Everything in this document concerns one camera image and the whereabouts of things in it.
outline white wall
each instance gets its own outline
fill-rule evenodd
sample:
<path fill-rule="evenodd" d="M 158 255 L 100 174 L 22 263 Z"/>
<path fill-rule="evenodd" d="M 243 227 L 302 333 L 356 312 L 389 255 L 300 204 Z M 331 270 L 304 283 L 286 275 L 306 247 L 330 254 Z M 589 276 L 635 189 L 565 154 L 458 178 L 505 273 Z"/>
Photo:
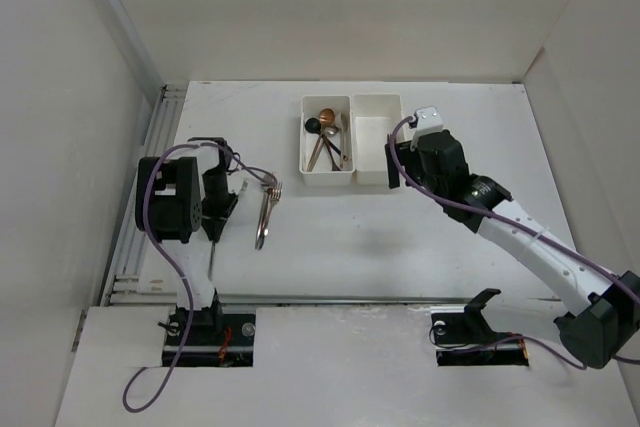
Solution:
<path fill-rule="evenodd" d="M 55 419 L 142 94 L 91 0 L 0 0 L 0 424 Z"/>
<path fill-rule="evenodd" d="M 640 272 L 639 32 L 640 0 L 571 0 L 525 78 L 576 243 L 617 272 Z"/>
<path fill-rule="evenodd" d="M 122 0 L 167 82 L 521 80 L 568 0 Z"/>

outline bolt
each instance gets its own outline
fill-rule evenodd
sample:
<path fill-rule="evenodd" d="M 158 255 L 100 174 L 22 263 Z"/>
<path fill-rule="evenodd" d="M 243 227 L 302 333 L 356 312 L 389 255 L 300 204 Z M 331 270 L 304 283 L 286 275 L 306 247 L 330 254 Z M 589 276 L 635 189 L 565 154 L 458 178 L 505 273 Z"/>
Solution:
<path fill-rule="evenodd" d="M 444 320 L 436 320 L 433 323 L 433 331 L 436 335 L 444 335 L 447 333 L 447 324 Z"/>
<path fill-rule="evenodd" d="M 255 333 L 256 333 L 256 326 L 253 325 L 251 322 L 247 322 L 242 326 L 242 335 L 244 335 L 245 337 L 253 337 Z"/>

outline empty white container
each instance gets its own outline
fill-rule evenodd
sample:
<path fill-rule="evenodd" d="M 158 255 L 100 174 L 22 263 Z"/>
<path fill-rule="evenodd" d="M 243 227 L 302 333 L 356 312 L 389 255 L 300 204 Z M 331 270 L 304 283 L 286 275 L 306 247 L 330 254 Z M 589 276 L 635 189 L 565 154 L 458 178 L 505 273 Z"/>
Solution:
<path fill-rule="evenodd" d="M 353 160 L 358 184 L 388 183 L 384 146 L 387 135 L 402 119 L 402 100 L 398 94 L 356 94 L 352 97 Z M 397 142 L 405 140 L 403 130 L 398 133 Z"/>
<path fill-rule="evenodd" d="M 345 130 L 345 145 L 341 145 L 340 133 L 331 137 L 329 140 L 333 142 L 344 154 L 349 156 L 349 161 L 344 164 L 344 168 L 340 172 L 331 171 L 331 161 L 329 154 L 324 145 L 318 157 L 318 161 L 312 172 L 307 172 L 307 165 L 313 148 L 316 145 L 318 136 L 308 133 L 304 128 L 304 123 L 311 117 L 318 117 L 322 109 L 331 109 L 335 112 L 336 117 L 345 114 L 350 119 L 351 102 L 346 95 L 305 95 L 302 97 L 302 115 L 300 116 L 300 173 L 304 183 L 309 187 L 329 187 L 329 186 L 347 186 L 351 183 L 353 177 L 353 141 L 350 123 L 349 128 Z M 340 156 L 333 152 L 333 157 L 338 165 L 340 165 Z"/>

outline robotic arm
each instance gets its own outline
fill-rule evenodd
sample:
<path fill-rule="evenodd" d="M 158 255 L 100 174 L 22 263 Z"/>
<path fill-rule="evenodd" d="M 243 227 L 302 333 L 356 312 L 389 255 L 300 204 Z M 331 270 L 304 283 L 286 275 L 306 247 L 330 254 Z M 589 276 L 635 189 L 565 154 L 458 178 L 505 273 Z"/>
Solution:
<path fill-rule="evenodd" d="M 491 211 L 537 232 L 531 236 L 497 219 L 443 205 L 450 218 L 507 251 L 562 301 L 514 302 L 499 296 L 489 303 L 500 291 L 486 289 L 466 305 L 436 306 L 431 317 L 438 345 L 490 344 L 517 331 L 555 342 L 559 338 L 578 360 L 603 368 L 638 331 L 640 308 L 610 280 L 539 241 L 544 235 L 562 244 L 504 187 L 469 172 L 462 145 L 443 129 L 434 107 L 416 111 L 409 125 L 415 129 L 413 139 L 394 146 L 409 177 L 442 199 Z M 390 148 L 387 144 L 389 187 L 393 189 L 400 186 L 400 176 Z M 640 278 L 634 273 L 626 272 L 619 281 L 640 293 Z"/>

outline white panel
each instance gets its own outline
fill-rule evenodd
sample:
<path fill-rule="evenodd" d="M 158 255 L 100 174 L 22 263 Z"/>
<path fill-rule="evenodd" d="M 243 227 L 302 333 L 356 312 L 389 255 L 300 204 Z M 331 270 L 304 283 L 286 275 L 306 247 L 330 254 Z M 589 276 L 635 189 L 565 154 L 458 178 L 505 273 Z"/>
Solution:
<path fill-rule="evenodd" d="M 91 0 L 0 0 L 0 424 L 52 425 L 142 93 Z"/>
<path fill-rule="evenodd" d="M 522 85 L 192 82 L 176 143 L 223 136 L 249 165 L 276 172 L 284 183 L 261 251 L 254 249 L 262 202 L 257 182 L 250 182 L 229 219 L 213 267 L 223 301 L 245 295 L 470 298 L 487 287 L 524 297 L 552 295 L 506 252 L 410 189 L 391 192 L 358 186 L 355 179 L 342 188 L 304 185 L 298 170 L 302 97 L 390 92 L 402 96 L 405 114 L 437 106 L 472 171 L 496 179 L 571 243 Z M 232 184 L 245 177 L 235 174 Z M 143 269 L 168 268 L 147 249 Z"/>
<path fill-rule="evenodd" d="M 103 352 L 130 344 L 119 323 L 136 310 L 87 325 L 111 335 L 78 351 L 57 427 L 637 425 L 615 364 L 580 372 L 529 345 L 530 368 L 439 368 L 428 311 L 405 306 L 260 309 L 253 368 L 178 368 L 156 404 L 132 415 L 121 398 L 136 369 Z M 142 346 L 159 354 L 162 343 Z M 148 400 L 165 372 L 142 374 L 130 402 Z"/>
<path fill-rule="evenodd" d="M 638 32 L 640 0 L 571 0 L 526 78 L 576 242 L 617 272 L 640 270 Z M 623 373 L 640 412 L 640 372 Z"/>
<path fill-rule="evenodd" d="M 521 79 L 567 0 L 122 0 L 165 81 Z"/>

